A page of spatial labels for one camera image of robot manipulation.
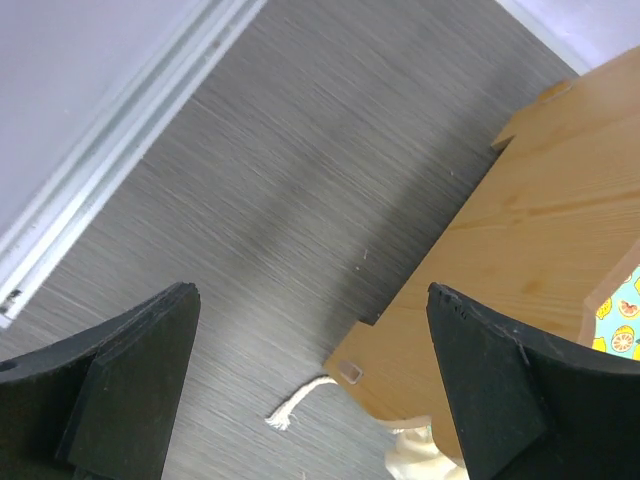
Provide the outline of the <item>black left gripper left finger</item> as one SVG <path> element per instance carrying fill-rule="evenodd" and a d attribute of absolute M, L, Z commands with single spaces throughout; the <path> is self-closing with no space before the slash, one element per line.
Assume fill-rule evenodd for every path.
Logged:
<path fill-rule="evenodd" d="M 195 285 L 1 364 L 4 479 L 159 479 L 197 331 Z"/>

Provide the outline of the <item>wooden pet bed frame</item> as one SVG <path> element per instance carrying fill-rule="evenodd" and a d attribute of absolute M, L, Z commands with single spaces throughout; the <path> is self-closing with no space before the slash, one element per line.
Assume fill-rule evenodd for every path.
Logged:
<path fill-rule="evenodd" d="M 428 287 L 448 285 L 590 345 L 596 311 L 639 260 L 639 52 L 546 91 L 492 144 L 498 158 L 373 325 L 357 323 L 328 373 L 389 428 L 432 424 L 460 455 L 429 333 Z"/>

